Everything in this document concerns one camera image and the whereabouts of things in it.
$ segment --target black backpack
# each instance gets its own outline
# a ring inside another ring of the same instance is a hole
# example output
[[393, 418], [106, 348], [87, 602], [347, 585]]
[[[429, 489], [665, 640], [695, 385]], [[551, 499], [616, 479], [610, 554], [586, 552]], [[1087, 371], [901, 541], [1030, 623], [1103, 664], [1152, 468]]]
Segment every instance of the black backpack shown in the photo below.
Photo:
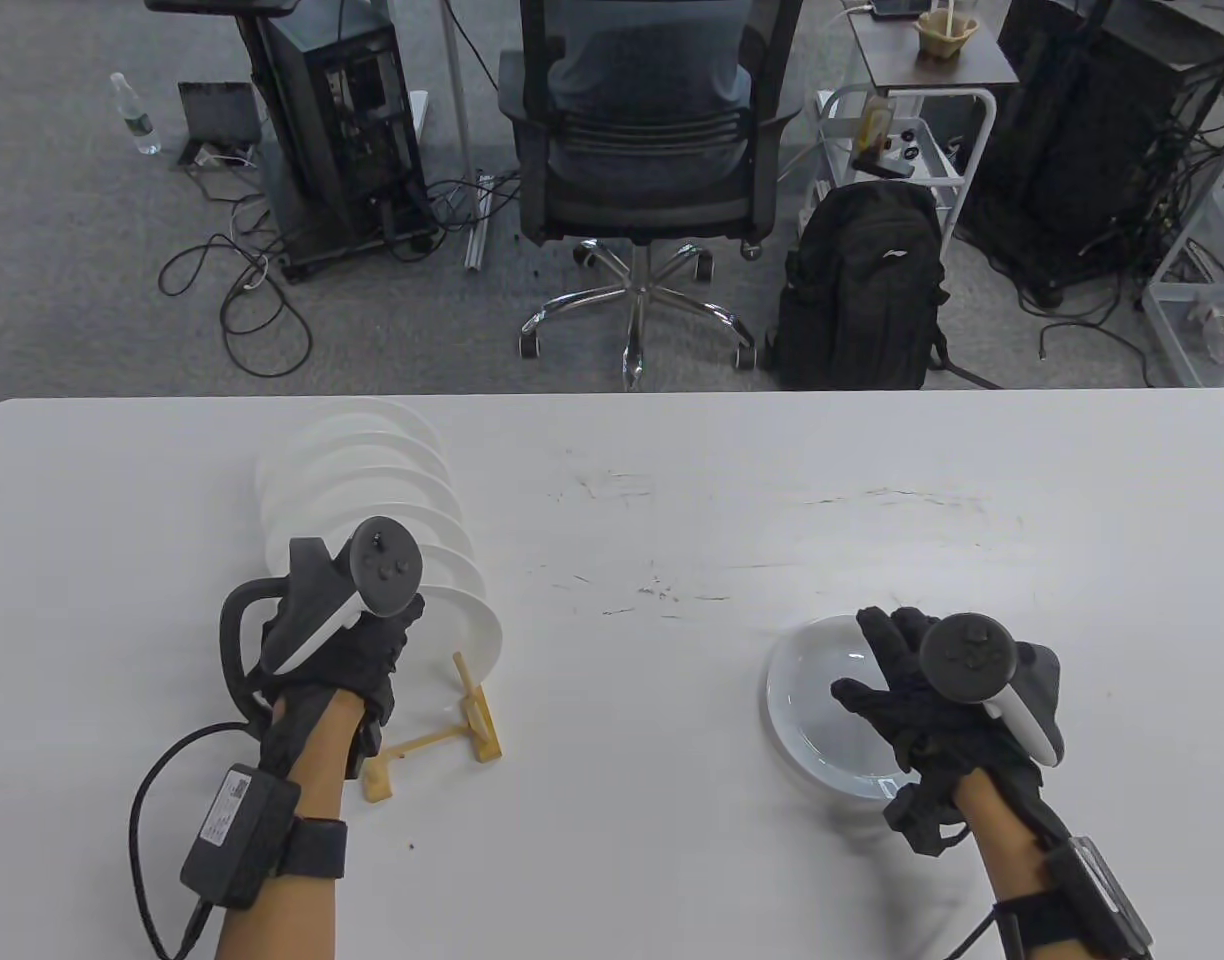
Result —
[[933, 347], [947, 361], [936, 318], [950, 294], [928, 187], [871, 180], [832, 189], [785, 274], [763, 351], [781, 387], [912, 391], [923, 386]]

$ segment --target forearm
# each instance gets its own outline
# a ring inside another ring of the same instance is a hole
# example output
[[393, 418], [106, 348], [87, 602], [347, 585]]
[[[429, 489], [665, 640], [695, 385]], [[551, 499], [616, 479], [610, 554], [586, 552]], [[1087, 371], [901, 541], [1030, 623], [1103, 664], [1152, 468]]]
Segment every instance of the forearm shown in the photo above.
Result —
[[[996, 900], [1022, 898], [1029, 893], [1050, 890], [1051, 878], [1043, 867], [1043, 851], [1034, 833], [1020, 822], [1004, 803], [985, 771], [971, 773], [958, 784], [953, 796], [972, 836], [977, 840], [980, 858], [987, 866], [990, 887]], [[1066, 940], [1040, 947], [1027, 960], [1091, 960], [1092, 954], [1082, 943]]]
[[[301, 787], [297, 817], [341, 817], [346, 760], [362, 714], [362, 700], [337, 692], [288, 776]], [[334, 951], [337, 883], [272, 877], [251, 910], [225, 913], [215, 960], [332, 960]]]

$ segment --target wooden bowl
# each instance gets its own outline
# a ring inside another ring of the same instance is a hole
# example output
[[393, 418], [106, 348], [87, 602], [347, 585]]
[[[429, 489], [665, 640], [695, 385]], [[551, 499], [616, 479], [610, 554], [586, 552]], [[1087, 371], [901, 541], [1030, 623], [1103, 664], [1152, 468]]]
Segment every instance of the wooden bowl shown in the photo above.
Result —
[[955, 15], [953, 36], [950, 36], [946, 32], [950, 12], [944, 6], [919, 15], [914, 22], [914, 29], [919, 32], [919, 51], [936, 60], [949, 60], [963, 50], [963, 44], [967, 44], [980, 26], [972, 17]]

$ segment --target office chair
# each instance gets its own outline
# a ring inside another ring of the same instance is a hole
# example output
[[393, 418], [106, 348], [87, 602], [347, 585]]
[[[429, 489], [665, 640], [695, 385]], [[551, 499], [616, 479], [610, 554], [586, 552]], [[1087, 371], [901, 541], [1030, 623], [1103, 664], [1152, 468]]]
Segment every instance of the office chair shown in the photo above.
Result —
[[[530, 360], [539, 355], [539, 327], [545, 321], [597, 302], [629, 300], [629, 336], [621, 365], [627, 389], [634, 389], [643, 375], [643, 332], [650, 302], [717, 320], [739, 339], [732, 355], [736, 369], [754, 367], [754, 338], [739, 317], [666, 285], [685, 266], [693, 266], [696, 279], [707, 282], [714, 271], [712, 255], [698, 242], [685, 242], [654, 268], [650, 242], [737, 239], [741, 256], [758, 257], [759, 242], [776, 222], [781, 133], [799, 113], [803, 99], [799, 83], [785, 83], [802, 2], [754, 0], [741, 40], [741, 66], [750, 75], [748, 109], [643, 119], [557, 110], [550, 96], [548, 73], [563, 56], [561, 32], [553, 23], [561, 6], [554, 0], [520, 0], [524, 49], [501, 54], [498, 103], [515, 131], [521, 234], [535, 244], [584, 238], [574, 250], [577, 263], [601, 264], [613, 274], [608, 285], [567, 293], [536, 311], [519, 333], [521, 358]], [[723, 147], [737, 151], [741, 144], [743, 159], [727, 178], [716, 182], [679, 182], [677, 189], [656, 189], [652, 195], [612, 189], [592, 179], [577, 182], [563, 178], [550, 163], [556, 147], [568, 156], [595, 156], [600, 164], [614, 160], [632, 168], [656, 157], [701, 156]], [[603, 244], [606, 238], [630, 239], [629, 264]]]

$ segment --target gray carpet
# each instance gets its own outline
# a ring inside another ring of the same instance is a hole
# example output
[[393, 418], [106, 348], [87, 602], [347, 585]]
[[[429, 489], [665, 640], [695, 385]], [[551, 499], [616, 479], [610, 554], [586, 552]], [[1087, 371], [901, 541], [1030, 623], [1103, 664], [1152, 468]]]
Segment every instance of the gray carpet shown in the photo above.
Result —
[[[305, 0], [315, 2], [324, 0]], [[510, 0], [453, 0], [496, 67], [515, 45]], [[448, 99], [435, 0], [398, 5], [408, 83], [432, 91], [424, 136], [428, 179], [457, 175], [455, 124]], [[807, 86], [837, 81], [849, 32], [823, 24], [837, 6], [810, 0], [796, 50]], [[999, 0], [983, 0], [993, 26]], [[468, 50], [464, 60], [479, 163], [512, 164], [510, 130], [492, 88]], [[163, 154], [138, 156], [113, 109], [108, 77], [122, 70], [149, 104]], [[32, 396], [247, 393], [492, 393], [621, 388], [624, 315], [562, 320], [545, 331], [543, 358], [524, 364], [517, 327], [547, 296], [592, 284], [565, 244], [536, 249], [517, 239], [513, 209], [494, 220], [481, 274], [461, 268], [464, 242], [452, 238], [422, 264], [373, 255], [337, 266], [291, 298], [315, 331], [310, 361], [284, 380], [255, 380], [224, 355], [215, 307], [237, 257], [214, 253], [186, 296], [166, 300], [155, 273], [173, 252], [224, 230], [228, 207], [206, 204], [173, 171], [184, 137], [176, 83], [246, 78], [246, 58], [230, 20], [168, 17], [140, 0], [0, 0], [0, 399]], [[807, 142], [807, 120], [787, 136], [787, 156]], [[211, 179], [218, 192], [246, 192]], [[747, 264], [734, 244], [716, 242], [716, 278], [705, 298], [725, 302], [761, 331], [775, 313], [785, 250], [794, 236], [800, 190], [786, 189], [781, 223], [763, 260]], [[1136, 387], [1140, 367], [1120, 347], [1087, 332], [1059, 332], [1045, 361], [1036, 355], [1042, 321], [1016, 306], [1013, 289], [961, 242], [950, 253], [952, 300], [944, 326], [965, 366], [1009, 387]], [[174, 276], [174, 280], [184, 276]], [[1087, 305], [1104, 296], [1088, 291]], [[269, 301], [250, 313], [269, 312]], [[1155, 378], [1165, 365], [1124, 309], [1116, 329], [1151, 351]], [[301, 340], [293, 324], [242, 344], [255, 366], [277, 367]], [[654, 391], [766, 389], [761, 375], [727, 366], [730, 342], [700, 320], [657, 311], [647, 333]], [[931, 387], [963, 387], [933, 375]]]

